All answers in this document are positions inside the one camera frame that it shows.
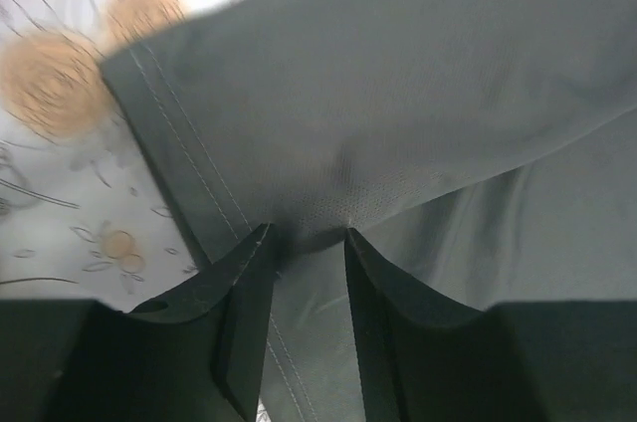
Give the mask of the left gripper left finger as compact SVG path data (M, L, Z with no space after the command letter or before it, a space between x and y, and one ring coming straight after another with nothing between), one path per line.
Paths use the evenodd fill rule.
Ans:
M130 313L91 300L1 304L5 421L253 421L277 232Z

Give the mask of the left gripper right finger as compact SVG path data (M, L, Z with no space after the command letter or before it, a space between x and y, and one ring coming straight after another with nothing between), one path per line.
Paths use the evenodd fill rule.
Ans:
M504 303L478 311L344 240L369 421L632 421L632 301Z

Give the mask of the dark grey t shirt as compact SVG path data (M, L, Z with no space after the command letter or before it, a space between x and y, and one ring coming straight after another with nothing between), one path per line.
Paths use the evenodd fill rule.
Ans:
M101 70L212 258L279 229L275 421L363 417L348 227L474 308L636 295L636 0L246 0Z

